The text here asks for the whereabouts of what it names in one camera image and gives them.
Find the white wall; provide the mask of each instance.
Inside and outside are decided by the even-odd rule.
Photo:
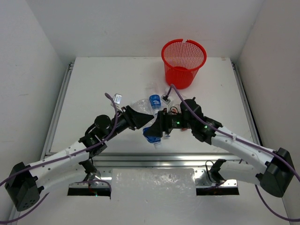
[[[63,65],[25,0],[0,1],[0,180],[13,165],[39,159]],[[11,200],[0,188],[0,220]]]
[[[160,56],[177,38],[236,60],[263,0],[27,0],[60,57]]]
[[[292,154],[300,172],[300,1],[266,0],[239,59],[240,73],[263,144]],[[284,197],[300,218],[299,183]]]

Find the red object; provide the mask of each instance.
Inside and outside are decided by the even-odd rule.
[[[176,39],[168,42],[161,51],[165,63],[165,80],[168,85],[174,84],[177,89],[191,85],[199,68],[206,62],[206,51],[197,42]]]

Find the basket rim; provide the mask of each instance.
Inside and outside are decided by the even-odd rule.
[[[204,60],[203,60],[203,62],[202,62],[199,66],[197,66],[197,67],[195,67],[195,68],[193,68],[193,69],[179,69],[179,68],[175,68],[175,67],[171,66],[171,65],[165,60],[164,52],[165,52],[165,49],[167,48],[167,46],[169,46],[170,44],[176,43],[176,42],[183,42],[183,39],[175,39],[175,40],[173,40],[173,41],[169,41],[167,44],[164,45],[163,49],[161,50],[161,58],[163,59],[164,63],[165,63],[167,66],[169,66],[169,67],[171,67],[172,69],[177,70],[177,71],[181,71],[181,72],[191,72],[191,71],[195,71],[195,70],[200,69],[200,68],[205,64],[206,59],[207,59],[207,54],[206,54],[206,51],[205,51],[205,49],[203,48],[203,46],[202,46],[201,44],[199,44],[198,42],[195,42],[195,41],[193,41],[193,40],[187,40],[186,42],[192,43],[192,44],[196,45],[197,47],[199,47],[199,48],[201,49],[201,51],[202,51],[203,54],[204,54]]]

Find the white table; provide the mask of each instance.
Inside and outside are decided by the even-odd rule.
[[[128,105],[132,101],[146,97],[144,86],[153,79],[158,83],[160,92],[163,93],[167,85],[160,58],[77,58],[67,86],[53,142],[50,140],[47,144],[52,147],[46,154],[53,154],[77,141],[98,115],[113,116],[113,108],[109,100],[104,97],[104,92],[111,95],[122,94],[122,105]],[[249,140],[252,139],[250,130],[253,128],[248,124],[235,73],[229,59],[208,58],[192,85],[182,90],[181,93],[187,97],[195,96],[204,115],[222,122],[233,132]],[[147,162],[139,161],[141,157],[147,157],[147,160],[151,158],[152,161],[165,157],[164,161],[170,165],[182,162],[176,165],[182,168],[195,168],[201,160],[233,157],[226,155],[221,149],[200,143],[190,131],[172,131],[171,139],[163,142],[162,150],[155,150],[151,144],[148,144],[139,130],[126,130],[109,141],[107,145],[108,148],[101,154],[103,156],[96,157],[96,164],[146,166]],[[118,161],[122,158],[120,153],[131,153],[131,155],[125,156],[125,160],[121,162]],[[161,153],[175,153],[176,156],[163,154],[157,157]],[[138,162],[127,162],[134,155],[138,155]],[[116,160],[105,164],[105,159],[111,157]],[[112,172],[113,190],[114,186],[117,186],[116,177],[122,175],[122,170],[114,171]],[[185,172],[179,169],[174,172],[174,176],[184,177]],[[129,187],[132,183],[126,181],[130,179],[130,173],[129,175],[123,174],[123,176],[127,176],[126,179],[124,178],[124,187]],[[151,192],[144,193],[143,190],[149,189],[150,182],[151,180],[146,180],[140,183],[144,187],[136,191],[138,198],[135,195],[131,197],[127,192],[123,193],[122,188],[120,190],[117,188],[112,193],[112,200],[108,197],[66,196],[68,187],[62,187],[51,193],[37,211],[20,220],[18,225],[289,224],[268,212],[259,200],[254,186],[250,184],[239,182],[240,195],[195,196],[195,200],[185,201],[182,193],[176,200],[159,193],[157,195],[156,193],[151,195]],[[276,212],[286,216],[281,199],[265,193],[263,196]],[[151,205],[144,199],[141,200],[141,197],[156,199],[161,205],[155,207],[157,203]]]

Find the red basket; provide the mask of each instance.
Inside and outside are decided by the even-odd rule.
[[[206,62],[206,51],[197,42],[176,39],[168,42],[161,51],[165,63],[165,80],[177,89],[187,88],[195,78],[199,68]]]

